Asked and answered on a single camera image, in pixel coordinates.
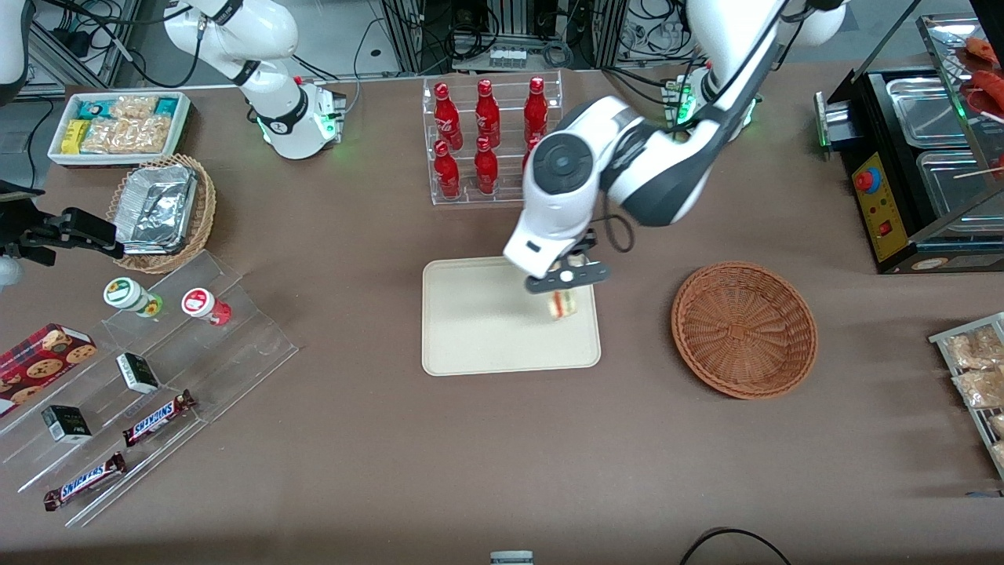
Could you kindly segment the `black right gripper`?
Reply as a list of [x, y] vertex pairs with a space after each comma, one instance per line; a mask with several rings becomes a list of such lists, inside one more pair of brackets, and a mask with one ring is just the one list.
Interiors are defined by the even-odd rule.
[[66, 208], [60, 215], [42, 212], [35, 205], [45, 190], [1, 183], [2, 255], [33, 261], [43, 267], [55, 264], [55, 251], [45, 247], [50, 226], [60, 232], [55, 247], [85, 248], [103, 255], [123, 255], [116, 228], [98, 229], [98, 217], [79, 208]]

